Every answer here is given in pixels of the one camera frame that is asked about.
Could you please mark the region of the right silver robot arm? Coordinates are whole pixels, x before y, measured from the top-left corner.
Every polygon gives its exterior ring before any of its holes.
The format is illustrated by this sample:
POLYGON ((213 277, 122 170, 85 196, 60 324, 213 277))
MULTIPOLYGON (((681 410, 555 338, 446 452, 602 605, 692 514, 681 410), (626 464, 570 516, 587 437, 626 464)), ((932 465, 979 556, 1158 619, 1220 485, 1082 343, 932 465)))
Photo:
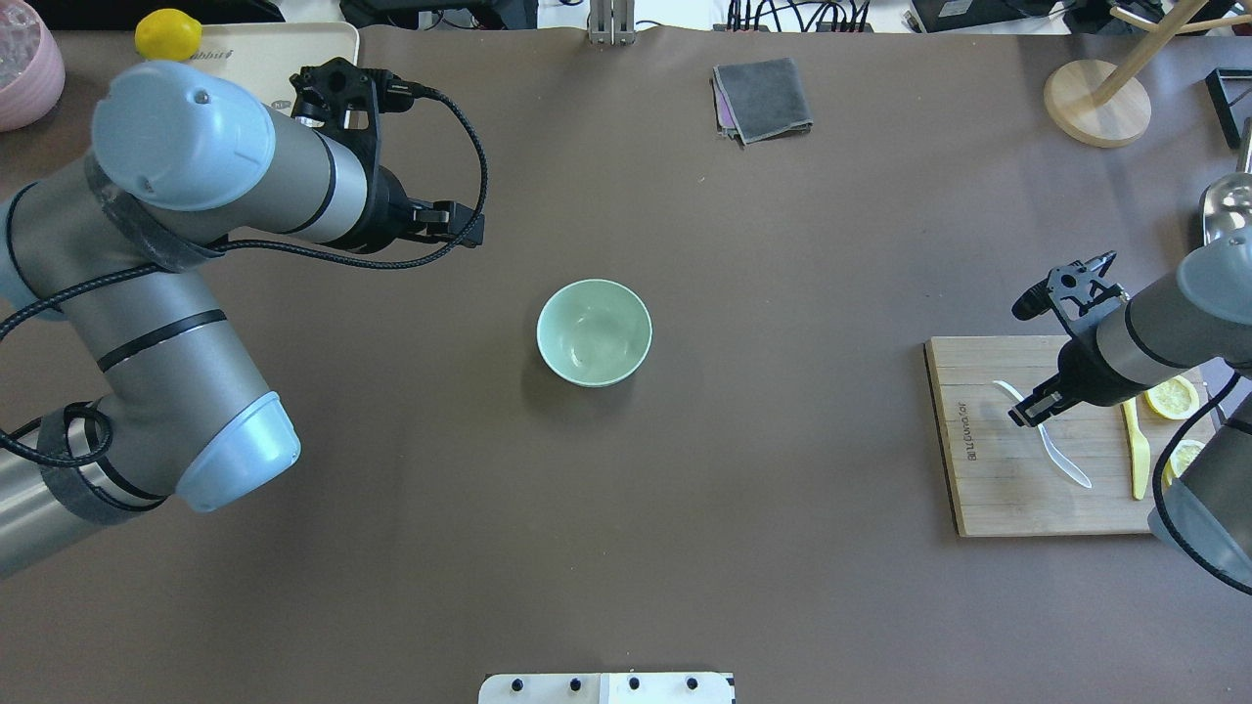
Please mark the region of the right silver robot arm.
POLYGON ((1106 281, 1116 256, 1052 268, 1015 299, 1020 321, 1053 312, 1069 337, 1058 371, 1008 415, 1039 426, 1075 405, 1113 407, 1171 390, 1189 370, 1218 358, 1232 370, 1224 388, 1172 390, 1184 401, 1182 423, 1158 456, 1141 492, 1152 495, 1149 527, 1227 588, 1249 593, 1249 402, 1219 423, 1206 446, 1178 468, 1179 443, 1208 418, 1239 380, 1249 377, 1249 230, 1239 228, 1199 246, 1172 276, 1139 294, 1106 281))

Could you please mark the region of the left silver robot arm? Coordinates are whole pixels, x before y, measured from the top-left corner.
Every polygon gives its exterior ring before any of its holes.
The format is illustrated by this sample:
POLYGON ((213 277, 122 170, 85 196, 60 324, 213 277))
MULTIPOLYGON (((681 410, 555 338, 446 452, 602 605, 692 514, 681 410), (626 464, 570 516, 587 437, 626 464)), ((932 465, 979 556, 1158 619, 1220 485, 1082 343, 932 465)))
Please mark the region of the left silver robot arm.
POLYGON ((151 60, 111 81, 80 160, 3 204, 3 333, 73 324, 109 385, 3 433, 3 575, 178 496, 210 512, 285 472, 300 441, 202 279, 228 252, 366 269, 394 241, 480 246, 475 205, 421 200, 381 165, 381 115, 434 88, 344 58, 290 76, 282 115, 245 88, 151 60))

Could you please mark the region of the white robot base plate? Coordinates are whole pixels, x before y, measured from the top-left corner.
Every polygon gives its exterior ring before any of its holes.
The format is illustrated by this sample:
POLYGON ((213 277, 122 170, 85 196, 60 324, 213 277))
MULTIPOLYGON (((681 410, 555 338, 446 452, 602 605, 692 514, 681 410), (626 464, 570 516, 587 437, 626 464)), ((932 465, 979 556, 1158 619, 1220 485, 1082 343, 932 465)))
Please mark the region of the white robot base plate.
POLYGON ((732 674, 712 670, 520 673, 487 676, 478 703, 737 703, 732 674))

